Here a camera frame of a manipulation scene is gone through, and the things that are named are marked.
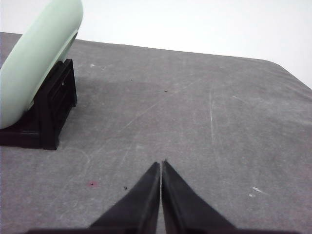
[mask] black holder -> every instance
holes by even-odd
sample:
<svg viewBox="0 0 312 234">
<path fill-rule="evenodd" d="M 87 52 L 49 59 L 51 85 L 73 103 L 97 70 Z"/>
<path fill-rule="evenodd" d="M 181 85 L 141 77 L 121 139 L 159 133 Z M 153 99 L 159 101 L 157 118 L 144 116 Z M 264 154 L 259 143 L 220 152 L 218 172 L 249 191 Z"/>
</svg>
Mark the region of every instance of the black holder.
<svg viewBox="0 0 312 234">
<path fill-rule="evenodd" d="M 0 145 L 56 150 L 62 127 L 76 104 L 73 61 L 59 61 L 39 88 L 31 109 L 17 123 L 0 130 Z"/>
<path fill-rule="evenodd" d="M 237 229 L 201 199 L 167 162 L 162 164 L 162 205 L 167 234 L 299 234 Z M 27 234 L 155 234 L 160 166 L 154 163 L 134 188 L 86 229 L 31 230 Z"/>
</svg>

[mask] white background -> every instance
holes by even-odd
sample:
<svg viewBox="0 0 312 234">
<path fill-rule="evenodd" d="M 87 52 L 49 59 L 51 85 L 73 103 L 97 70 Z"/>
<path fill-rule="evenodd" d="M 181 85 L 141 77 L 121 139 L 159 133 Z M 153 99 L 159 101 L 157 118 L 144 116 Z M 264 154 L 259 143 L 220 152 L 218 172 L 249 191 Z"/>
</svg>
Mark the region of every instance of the white background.
<svg viewBox="0 0 312 234">
<path fill-rule="evenodd" d="M 1 0 L 24 33 L 49 0 Z M 312 0 L 82 0 L 79 39 L 266 59 L 312 88 Z"/>
</svg>

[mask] gray table surface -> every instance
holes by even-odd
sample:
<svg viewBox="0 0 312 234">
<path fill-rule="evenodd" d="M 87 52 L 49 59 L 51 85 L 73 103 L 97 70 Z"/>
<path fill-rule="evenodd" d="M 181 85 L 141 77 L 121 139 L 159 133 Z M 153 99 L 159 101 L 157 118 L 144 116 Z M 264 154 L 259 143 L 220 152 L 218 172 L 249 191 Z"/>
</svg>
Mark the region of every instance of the gray table surface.
<svg viewBox="0 0 312 234">
<path fill-rule="evenodd" d="M 1 63 L 19 37 L 1 34 Z M 1 148 L 2 234 L 87 227 L 164 159 L 237 227 L 312 233 L 312 90 L 285 69 L 81 40 L 68 57 L 58 150 Z"/>
</svg>

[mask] pale green object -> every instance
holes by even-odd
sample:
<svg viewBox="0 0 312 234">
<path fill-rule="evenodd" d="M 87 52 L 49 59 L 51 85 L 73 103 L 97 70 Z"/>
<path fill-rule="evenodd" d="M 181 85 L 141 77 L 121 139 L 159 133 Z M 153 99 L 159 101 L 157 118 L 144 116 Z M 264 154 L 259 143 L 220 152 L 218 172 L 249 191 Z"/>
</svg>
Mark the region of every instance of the pale green object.
<svg viewBox="0 0 312 234">
<path fill-rule="evenodd" d="M 0 129 L 16 123 L 57 63 L 66 59 L 83 17 L 81 0 L 52 0 L 20 38 L 0 74 Z"/>
</svg>

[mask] red stain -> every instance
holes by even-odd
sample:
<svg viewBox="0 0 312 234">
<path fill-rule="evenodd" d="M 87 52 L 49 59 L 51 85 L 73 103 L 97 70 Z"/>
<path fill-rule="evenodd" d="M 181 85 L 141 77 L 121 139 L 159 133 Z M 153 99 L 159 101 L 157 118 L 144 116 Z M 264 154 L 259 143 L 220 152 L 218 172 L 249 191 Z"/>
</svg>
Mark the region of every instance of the red stain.
<svg viewBox="0 0 312 234">
<path fill-rule="evenodd" d="M 96 182 L 96 181 L 90 181 L 90 182 L 88 183 L 88 187 L 90 187 L 90 188 L 96 188 L 96 187 L 98 187 L 98 182 Z"/>
</svg>

